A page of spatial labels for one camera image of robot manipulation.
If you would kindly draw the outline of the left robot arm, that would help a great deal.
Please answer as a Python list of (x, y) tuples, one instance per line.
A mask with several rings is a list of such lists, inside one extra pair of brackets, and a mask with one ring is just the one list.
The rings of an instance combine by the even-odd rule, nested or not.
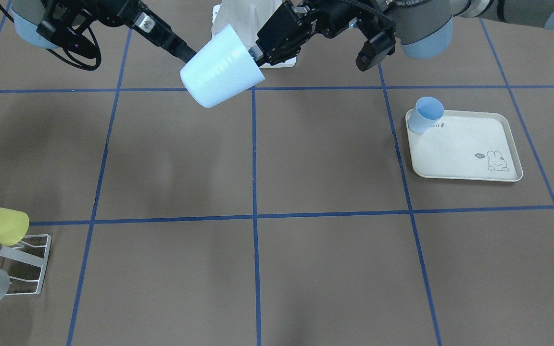
[(452, 41), (455, 17), (554, 30), (554, 0), (284, 0), (249, 52), (258, 66), (277, 65), (316, 34), (332, 39), (354, 27), (365, 37), (355, 61), (365, 72), (397, 44), (411, 59), (439, 55)]

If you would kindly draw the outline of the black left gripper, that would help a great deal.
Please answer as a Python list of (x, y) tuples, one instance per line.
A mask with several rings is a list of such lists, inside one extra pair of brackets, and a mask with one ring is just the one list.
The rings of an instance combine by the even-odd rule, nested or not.
[(384, 0), (302, 0), (281, 4), (257, 33), (249, 49), (257, 66), (277, 65), (296, 57), (301, 46), (316, 34), (335, 38), (351, 26), (367, 41), (378, 35), (396, 43), (396, 23), (389, 14), (394, 6)]

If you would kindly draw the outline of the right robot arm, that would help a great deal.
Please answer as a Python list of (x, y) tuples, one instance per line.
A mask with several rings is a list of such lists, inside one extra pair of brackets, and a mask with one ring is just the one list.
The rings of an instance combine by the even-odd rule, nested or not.
[(140, 0), (13, 0), (9, 10), (0, 2), (0, 11), (25, 42), (83, 71), (92, 72), (101, 65), (101, 48), (91, 28), (94, 22), (127, 26), (183, 62), (196, 55)]

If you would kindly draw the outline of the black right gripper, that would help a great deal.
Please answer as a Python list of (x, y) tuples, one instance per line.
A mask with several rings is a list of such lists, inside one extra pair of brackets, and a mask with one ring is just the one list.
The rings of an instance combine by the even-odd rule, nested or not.
[(136, 16), (137, 6), (137, 0), (47, 0), (41, 32), (80, 34), (95, 21), (109, 27), (133, 22), (132, 29), (148, 42), (185, 63), (191, 61), (197, 52), (156, 14), (144, 10)]

